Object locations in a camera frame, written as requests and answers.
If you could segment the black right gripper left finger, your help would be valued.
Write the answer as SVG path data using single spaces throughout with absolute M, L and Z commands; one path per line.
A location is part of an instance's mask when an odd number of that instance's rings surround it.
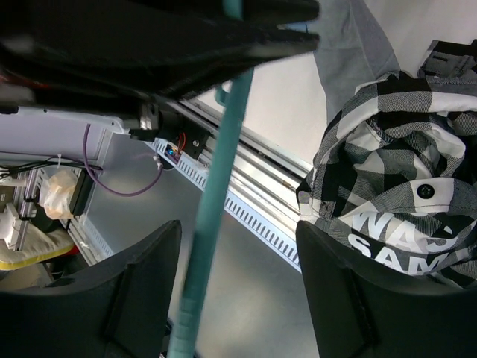
M 1 292 L 1 356 L 159 357 L 181 234 L 169 221 L 47 286 Z

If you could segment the grey shirt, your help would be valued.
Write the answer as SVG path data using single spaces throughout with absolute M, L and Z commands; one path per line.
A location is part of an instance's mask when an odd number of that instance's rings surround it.
M 314 53 L 331 122 L 354 96 L 356 87 L 400 66 L 394 50 L 364 1 L 320 1 L 309 30 L 320 37 Z

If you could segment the teal plastic hanger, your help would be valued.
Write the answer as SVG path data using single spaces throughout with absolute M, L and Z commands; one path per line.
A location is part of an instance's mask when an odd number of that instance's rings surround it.
M 222 86 L 216 90 L 215 99 L 224 105 L 225 111 L 206 188 L 198 207 L 180 309 L 172 328 L 168 357 L 195 355 L 201 313 L 252 80 L 253 70 L 250 69 L 232 79 L 229 92 Z

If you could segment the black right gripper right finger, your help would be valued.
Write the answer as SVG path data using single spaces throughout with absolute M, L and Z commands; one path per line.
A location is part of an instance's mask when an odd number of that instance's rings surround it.
M 475 357 L 476 290 L 401 274 L 299 222 L 320 357 Z

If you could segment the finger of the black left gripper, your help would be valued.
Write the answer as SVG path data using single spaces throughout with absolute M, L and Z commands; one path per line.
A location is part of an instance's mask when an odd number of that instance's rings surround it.
M 316 49 L 316 1 L 3 1 L 1 68 L 36 87 L 191 98 Z

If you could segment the black white checked shirt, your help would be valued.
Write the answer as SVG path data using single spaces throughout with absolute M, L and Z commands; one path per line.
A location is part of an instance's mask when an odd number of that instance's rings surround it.
M 362 84 L 297 189 L 300 218 L 390 269 L 476 287 L 476 45 Z

